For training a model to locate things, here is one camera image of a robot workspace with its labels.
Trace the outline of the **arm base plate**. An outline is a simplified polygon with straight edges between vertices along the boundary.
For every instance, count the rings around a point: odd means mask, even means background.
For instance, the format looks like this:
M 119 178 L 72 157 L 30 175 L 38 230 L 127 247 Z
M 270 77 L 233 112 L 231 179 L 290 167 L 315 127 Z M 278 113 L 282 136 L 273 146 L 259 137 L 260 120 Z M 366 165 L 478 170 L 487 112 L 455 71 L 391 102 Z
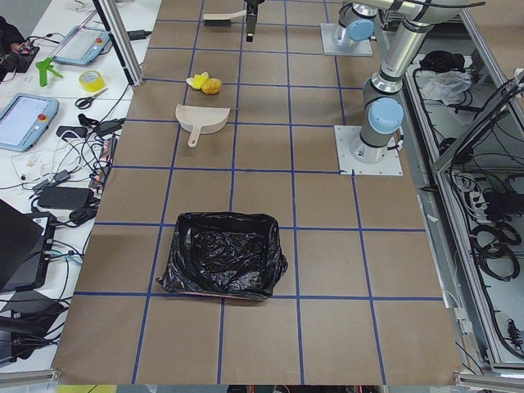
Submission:
M 320 25 L 323 53 L 332 56 L 371 56 L 370 37 L 373 24 L 370 20 L 357 20 L 343 28 L 339 24 Z
M 360 138 L 360 126 L 335 125 L 339 172 L 342 175 L 402 176 L 394 137 L 385 147 L 369 147 Z

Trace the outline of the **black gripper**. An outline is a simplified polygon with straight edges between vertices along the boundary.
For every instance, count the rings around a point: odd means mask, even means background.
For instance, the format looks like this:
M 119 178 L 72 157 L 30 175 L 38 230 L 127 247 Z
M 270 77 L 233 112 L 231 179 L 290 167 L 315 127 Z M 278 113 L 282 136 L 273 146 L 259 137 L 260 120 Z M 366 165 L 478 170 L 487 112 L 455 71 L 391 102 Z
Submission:
M 251 43 L 255 36 L 260 0 L 246 0 L 246 41 Z

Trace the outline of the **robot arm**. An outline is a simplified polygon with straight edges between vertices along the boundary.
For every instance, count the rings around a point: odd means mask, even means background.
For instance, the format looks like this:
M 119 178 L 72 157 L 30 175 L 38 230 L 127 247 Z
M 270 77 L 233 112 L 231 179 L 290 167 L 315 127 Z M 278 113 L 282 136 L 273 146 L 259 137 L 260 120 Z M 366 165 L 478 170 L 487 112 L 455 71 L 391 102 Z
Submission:
M 377 12 L 397 11 L 403 15 L 386 57 L 364 85 L 365 121 L 350 143 L 352 156 L 374 165 L 386 154 L 387 145 L 400 128 L 404 109 L 398 101 L 402 79 L 434 25 L 459 14 L 467 1 L 344 1 L 339 11 L 341 41 L 369 38 Z

